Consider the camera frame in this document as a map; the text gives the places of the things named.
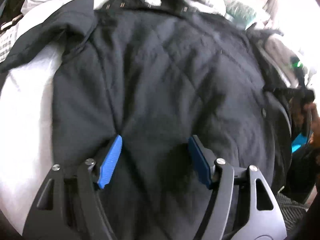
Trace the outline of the person's right hand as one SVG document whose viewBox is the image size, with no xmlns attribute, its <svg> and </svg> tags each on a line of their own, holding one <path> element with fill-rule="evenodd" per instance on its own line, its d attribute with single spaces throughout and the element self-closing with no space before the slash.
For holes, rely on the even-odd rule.
<svg viewBox="0 0 320 240">
<path fill-rule="evenodd" d="M 304 106 L 304 109 L 306 111 L 311 112 L 312 122 L 311 122 L 311 130 L 312 135 L 310 137 L 310 144 L 314 148 L 320 147 L 320 117 L 317 112 L 317 105 L 315 103 L 309 103 Z"/>
</svg>

